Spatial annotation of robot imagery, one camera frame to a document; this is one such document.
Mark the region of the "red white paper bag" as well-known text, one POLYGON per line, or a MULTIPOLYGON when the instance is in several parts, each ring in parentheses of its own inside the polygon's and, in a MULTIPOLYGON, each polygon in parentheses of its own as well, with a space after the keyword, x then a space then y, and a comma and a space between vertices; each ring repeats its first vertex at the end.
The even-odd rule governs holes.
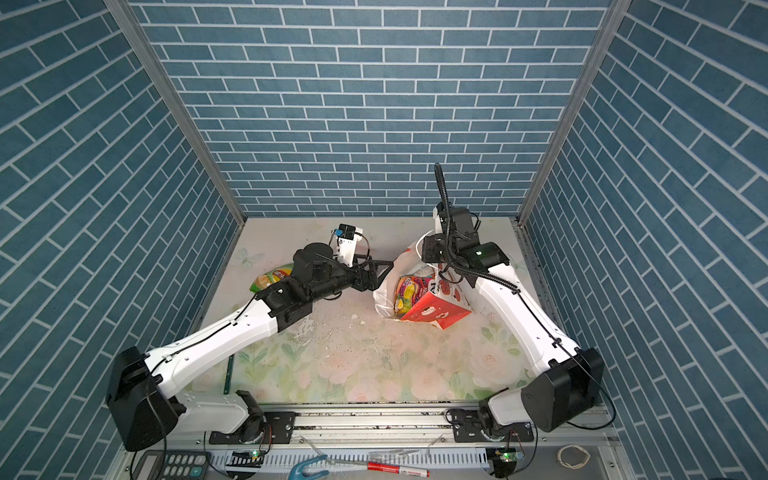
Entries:
POLYGON ((472 313, 458 280, 439 273, 442 265, 422 260, 428 231, 394 261, 392 270, 373 292, 374 307, 383 318, 427 323, 446 330, 472 313))

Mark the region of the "green chips bag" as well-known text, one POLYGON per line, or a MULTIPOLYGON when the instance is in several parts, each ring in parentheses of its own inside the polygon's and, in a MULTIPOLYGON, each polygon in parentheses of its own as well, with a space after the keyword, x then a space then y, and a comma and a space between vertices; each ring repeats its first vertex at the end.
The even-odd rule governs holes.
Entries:
POLYGON ((253 293, 258 293, 265 290, 272 284, 275 284, 285 277, 290 276, 293 270, 293 266, 293 263, 288 263, 258 275, 252 282, 249 290, 253 293))

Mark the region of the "fruit candy bag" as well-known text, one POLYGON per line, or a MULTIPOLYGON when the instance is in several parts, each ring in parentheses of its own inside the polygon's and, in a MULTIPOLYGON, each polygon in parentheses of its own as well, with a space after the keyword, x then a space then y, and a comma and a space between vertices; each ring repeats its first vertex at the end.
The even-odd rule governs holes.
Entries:
POLYGON ((434 282, 433 276, 403 276, 398 280, 394 295, 394 314, 404 317, 427 293, 434 282))

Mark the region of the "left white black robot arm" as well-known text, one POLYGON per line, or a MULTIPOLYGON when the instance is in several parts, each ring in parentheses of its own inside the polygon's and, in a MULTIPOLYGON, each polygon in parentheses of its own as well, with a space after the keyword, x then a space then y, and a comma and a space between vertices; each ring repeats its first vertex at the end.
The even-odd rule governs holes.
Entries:
POLYGON ((184 388, 231 355, 307 317, 316 302, 348 288, 376 290, 393 267, 392 261, 359 254, 343 262, 330 245, 310 243, 294 253, 287 277, 255 293, 235 313, 148 352, 131 346, 117 354, 105 403, 124 448, 141 451, 173 432, 257 440, 265 422, 250 393, 194 399, 184 388))

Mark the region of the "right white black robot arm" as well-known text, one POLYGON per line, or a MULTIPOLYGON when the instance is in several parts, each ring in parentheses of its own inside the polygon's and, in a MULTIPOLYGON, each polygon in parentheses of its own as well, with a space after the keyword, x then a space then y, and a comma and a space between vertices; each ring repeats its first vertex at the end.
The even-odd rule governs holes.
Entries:
POLYGON ((457 273, 484 298, 518 340, 533 379, 480 402, 482 429, 490 437, 513 424, 544 432, 595 407, 601 395, 604 361, 583 349, 536 304, 520 283, 508 256, 494 242, 479 239, 479 220, 447 201, 433 210, 436 231, 424 237, 420 256, 457 273))

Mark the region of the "red marker pen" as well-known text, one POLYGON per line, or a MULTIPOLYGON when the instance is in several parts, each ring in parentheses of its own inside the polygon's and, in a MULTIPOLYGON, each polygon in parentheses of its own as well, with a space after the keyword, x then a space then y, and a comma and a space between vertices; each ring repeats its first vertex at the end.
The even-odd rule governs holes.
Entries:
POLYGON ((420 477, 420 478, 430 477, 429 470, 424 468, 419 468, 419 467, 391 465, 391 464, 378 463, 378 462, 367 462, 366 468, 370 471, 376 471, 376 472, 382 472, 382 473, 388 473, 388 474, 406 475, 406 476, 413 476, 413 477, 420 477))

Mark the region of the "black calculator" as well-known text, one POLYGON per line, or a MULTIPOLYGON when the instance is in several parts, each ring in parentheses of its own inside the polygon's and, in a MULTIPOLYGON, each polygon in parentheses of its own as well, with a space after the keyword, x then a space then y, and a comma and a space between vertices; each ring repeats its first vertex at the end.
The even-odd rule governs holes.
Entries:
POLYGON ((163 453, 149 450, 139 460, 132 471, 131 478, 137 480, 203 479, 211 461, 209 453, 202 451, 172 450, 163 453))

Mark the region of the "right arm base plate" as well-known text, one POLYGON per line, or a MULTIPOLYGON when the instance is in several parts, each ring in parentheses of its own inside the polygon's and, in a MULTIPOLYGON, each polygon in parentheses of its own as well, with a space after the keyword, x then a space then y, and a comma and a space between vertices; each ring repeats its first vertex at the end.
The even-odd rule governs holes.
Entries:
POLYGON ((457 443, 487 442, 532 442, 533 426, 530 422, 513 422, 500 425, 483 408, 449 408, 443 412, 449 424, 454 441, 457 443))

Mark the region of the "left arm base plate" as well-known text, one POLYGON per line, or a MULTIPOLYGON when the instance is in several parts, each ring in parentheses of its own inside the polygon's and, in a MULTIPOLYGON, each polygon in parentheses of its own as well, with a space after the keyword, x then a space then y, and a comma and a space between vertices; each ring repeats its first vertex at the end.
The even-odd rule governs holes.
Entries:
POLYGON ((296 417, 293 411, 267 411, 258 421, 249 418, 234 433, 210 432, 208 442, 212 445, 289 444, 296 417))

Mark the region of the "aluminium rail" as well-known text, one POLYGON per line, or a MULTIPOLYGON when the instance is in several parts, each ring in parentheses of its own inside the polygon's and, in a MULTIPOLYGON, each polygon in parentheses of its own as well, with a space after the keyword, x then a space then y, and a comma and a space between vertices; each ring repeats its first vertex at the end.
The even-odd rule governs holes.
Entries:
POLYGON ((118 415, 115 422, 129 451, 172 442, 208 442, 210 432, 234 433, 249 418, 258 421, 267 411, 297 414, 291 442, 267 445, 288 446, 316 441, 361 448, 367 444, 416 445, 432 440, 462 444, 454 441, 443 412, 449 408, 479 407, 473 403, 248 407, 240 403, 217 404, 196 399, 187 406, 177 403, 168 408, 147 403, 131 415, 118 415))

